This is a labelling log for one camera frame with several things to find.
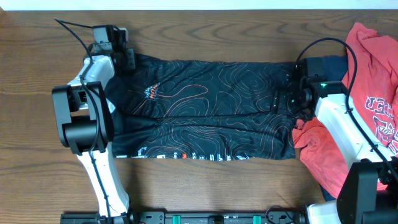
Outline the black orange-patterned jersey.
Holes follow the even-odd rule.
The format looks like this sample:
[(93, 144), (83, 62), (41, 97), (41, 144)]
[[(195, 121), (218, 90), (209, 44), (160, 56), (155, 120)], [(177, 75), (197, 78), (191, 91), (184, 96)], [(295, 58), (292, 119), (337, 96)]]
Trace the black orange-patterned jersey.
[(233, 161), (295, 157), (292, 118), (271, 110), (291, 62), (161, 60), (138, 55), (105, 95), (114, 105), (113, 154)]

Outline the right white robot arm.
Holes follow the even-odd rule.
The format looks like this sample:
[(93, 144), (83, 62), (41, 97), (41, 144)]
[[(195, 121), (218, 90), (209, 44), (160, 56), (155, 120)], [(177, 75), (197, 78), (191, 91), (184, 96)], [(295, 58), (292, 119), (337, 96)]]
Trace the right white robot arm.
[(318, 82), (279, 90), (271, 111), (294, 119), (317, 118), (349, 169), (337, 199), (307, 206), (296, 223), (397, 223), (397, 158), (366, 125), (344, 84)]

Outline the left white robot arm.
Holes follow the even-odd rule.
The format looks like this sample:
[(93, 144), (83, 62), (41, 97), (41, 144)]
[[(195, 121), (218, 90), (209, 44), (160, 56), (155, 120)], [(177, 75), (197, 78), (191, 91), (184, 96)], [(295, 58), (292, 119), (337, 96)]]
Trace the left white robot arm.
[(130, 199), (114, 163), (114, 106), (104, 88), (117, 72), (135, 65), (132, 49), (115, 52), (96, 47), (74, 80), (52, 90), (60, 142), (82, 163), (99, 205), (98, 213), (63, 214), (61, 223), (134, 223)]

